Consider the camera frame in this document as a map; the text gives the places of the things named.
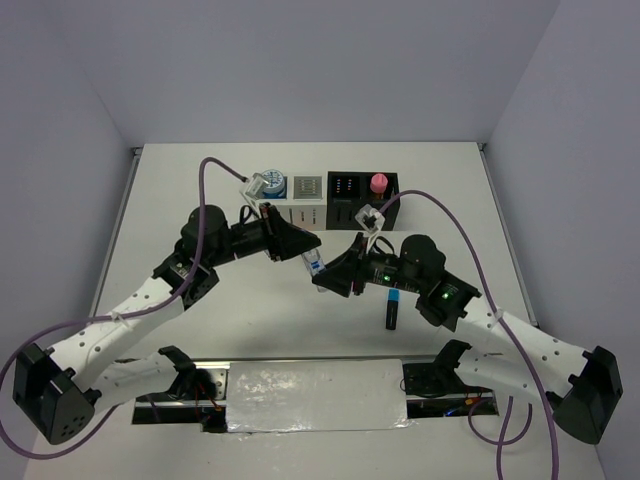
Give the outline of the clear blue-capped glue pen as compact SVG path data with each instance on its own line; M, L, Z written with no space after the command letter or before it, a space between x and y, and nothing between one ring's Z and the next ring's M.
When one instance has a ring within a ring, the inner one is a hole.
M311 277L315 277L325 269L324 261L317 248L304 252L301 258Z

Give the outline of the blue patterned tape roll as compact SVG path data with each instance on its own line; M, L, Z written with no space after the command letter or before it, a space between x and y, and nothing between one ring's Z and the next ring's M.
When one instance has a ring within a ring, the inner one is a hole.
M287 176L280 170L269 169L261 173L267 182L262 195L266 199L281 199L287 196Z

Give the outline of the blue highlighter marker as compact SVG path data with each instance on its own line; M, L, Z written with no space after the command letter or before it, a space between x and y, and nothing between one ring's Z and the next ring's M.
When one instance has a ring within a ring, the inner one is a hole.
M390 289L387 295L385 311L385 329L394 331L397 328L399 314L400 292L397 289Z

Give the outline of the pink glue stick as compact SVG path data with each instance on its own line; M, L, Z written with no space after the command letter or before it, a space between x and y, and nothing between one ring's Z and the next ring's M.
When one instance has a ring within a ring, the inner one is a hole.
M383 173L374 174L369 182L369 191L371 197L382 200L389 185L388 177Z

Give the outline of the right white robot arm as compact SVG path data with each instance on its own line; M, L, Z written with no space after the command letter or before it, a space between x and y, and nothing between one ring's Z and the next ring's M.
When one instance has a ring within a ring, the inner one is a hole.
M598 444L623 394L615 355L566 343L491 306L445 262L426 235L410 235L398 254L388 254L368 249L357 234L312 281L343 297L361 294L368 284L416 294L419 314L452 336L434 369L442 389L481 386L546 405L564 432Z

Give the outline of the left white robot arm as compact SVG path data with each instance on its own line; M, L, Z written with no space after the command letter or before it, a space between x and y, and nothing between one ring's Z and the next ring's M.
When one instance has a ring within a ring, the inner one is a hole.
M60 445L96 413L136 397L165 392L182 399L199 389L213 397L209 374L175 346L142 359L124 355L202 300L219 281L216 267L256 253L286 261L320 244L318 236L290 224L270 204L259 207L256 219L234 225L217 206L196 208L173 252L125 301L51 347L29 341L18 351L14 402L50 444Z

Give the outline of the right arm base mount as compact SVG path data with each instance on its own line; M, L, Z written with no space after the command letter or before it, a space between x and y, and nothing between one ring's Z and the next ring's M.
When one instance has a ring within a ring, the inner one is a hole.
M409 419L498 414L492 390L464 384L453 371L435 362L404 363L400 389L405 393Z

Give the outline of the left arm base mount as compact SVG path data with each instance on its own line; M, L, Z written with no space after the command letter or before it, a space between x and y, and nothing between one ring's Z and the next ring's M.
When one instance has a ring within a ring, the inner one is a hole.
M201 361L190 387L177 393L158 392L137 397L131 423L136 426L197 426L202 432L228 431L229 363Z

